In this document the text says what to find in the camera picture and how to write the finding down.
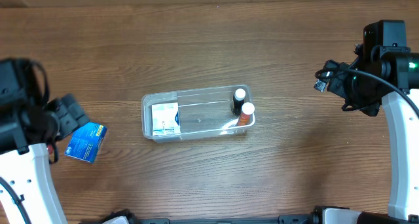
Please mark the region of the orange bottle white cap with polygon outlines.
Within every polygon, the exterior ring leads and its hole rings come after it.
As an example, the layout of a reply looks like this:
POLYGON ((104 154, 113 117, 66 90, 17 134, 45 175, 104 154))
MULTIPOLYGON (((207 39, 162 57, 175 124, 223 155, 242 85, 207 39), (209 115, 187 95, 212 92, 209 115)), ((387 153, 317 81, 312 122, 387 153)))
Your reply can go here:
POLYGON ((250 102, 246 102, 242 105, 241 108, 241 113, 240 116, 238 118, 238 126, 245 126, 249 123, 252 115, 255 112, 255 106, 250 103, 250 102))

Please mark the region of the blue medicine box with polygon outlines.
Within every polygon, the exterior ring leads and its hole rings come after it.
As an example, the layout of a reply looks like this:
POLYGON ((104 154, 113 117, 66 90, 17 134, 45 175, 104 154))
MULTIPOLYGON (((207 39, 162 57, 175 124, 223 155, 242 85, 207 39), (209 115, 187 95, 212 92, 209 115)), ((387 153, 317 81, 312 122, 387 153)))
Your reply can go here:
POLYGON ((94 163, 106 133, 106 126, 88 122, 74 131, 64 154, 74 159, 94 163))

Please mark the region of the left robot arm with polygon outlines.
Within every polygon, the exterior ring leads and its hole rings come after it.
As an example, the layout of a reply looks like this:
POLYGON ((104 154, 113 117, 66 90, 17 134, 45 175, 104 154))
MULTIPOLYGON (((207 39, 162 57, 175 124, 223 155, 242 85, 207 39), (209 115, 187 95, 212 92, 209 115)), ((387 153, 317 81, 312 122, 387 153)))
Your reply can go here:
POLYGON ((66 223, 50 166, 57 141, 90 119, 72 94, 51 100, 37 70, 46 76, 34 60, 1 60, 1 205, 10 223, 66 223))

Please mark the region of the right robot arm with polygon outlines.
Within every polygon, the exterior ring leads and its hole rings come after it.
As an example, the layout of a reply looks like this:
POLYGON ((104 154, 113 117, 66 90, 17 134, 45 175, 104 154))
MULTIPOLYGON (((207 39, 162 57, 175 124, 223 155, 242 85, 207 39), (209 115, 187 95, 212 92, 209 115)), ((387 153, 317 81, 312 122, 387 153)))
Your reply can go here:
POLYGON ((375 117, 384 110, 389 130, 391 189, 388 212, 316 206, 307 223, 418 222, 418 53, 407 46, 405 22, 380 20, 363 29, 350 63, 325 62, 314 88, 344 99, 343 111, 375 117))

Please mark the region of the white medicine box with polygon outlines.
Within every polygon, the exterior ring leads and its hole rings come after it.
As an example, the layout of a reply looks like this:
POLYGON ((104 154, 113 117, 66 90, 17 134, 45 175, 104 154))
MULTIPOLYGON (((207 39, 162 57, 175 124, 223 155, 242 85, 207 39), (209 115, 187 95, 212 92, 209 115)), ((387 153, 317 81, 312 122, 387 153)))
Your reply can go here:
POLYGON ((179 106, 174 103, 160 103, 151 106, 152 135, 165 136, 180 134, 179 106))

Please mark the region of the black bottle white cap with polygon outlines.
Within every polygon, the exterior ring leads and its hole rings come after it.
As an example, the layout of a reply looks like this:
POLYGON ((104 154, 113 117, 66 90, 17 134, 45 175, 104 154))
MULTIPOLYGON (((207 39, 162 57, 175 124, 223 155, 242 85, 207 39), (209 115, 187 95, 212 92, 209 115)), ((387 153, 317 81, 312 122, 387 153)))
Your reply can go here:
POLYGON ((238 88, 235 90, 232 101, 231 101, 231 111, 235 115, 240 115, 242 111, 242 106, 245 103, 246 91, 243 88, 238 88))

